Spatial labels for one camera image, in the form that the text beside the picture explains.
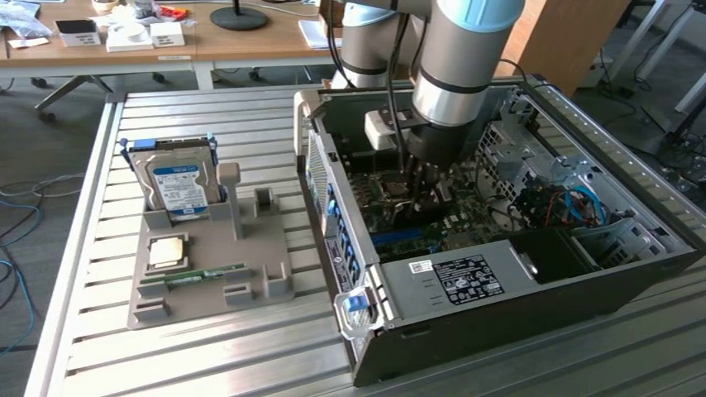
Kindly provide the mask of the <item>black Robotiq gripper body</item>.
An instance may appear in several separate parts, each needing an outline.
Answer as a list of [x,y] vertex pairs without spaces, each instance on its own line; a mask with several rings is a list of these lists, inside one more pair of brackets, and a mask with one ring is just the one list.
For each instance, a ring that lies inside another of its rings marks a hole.
[[432,165],[452,165],[461,154],[469,125],[444,127],[436,124],[415,126],[407,138],[407,151]]

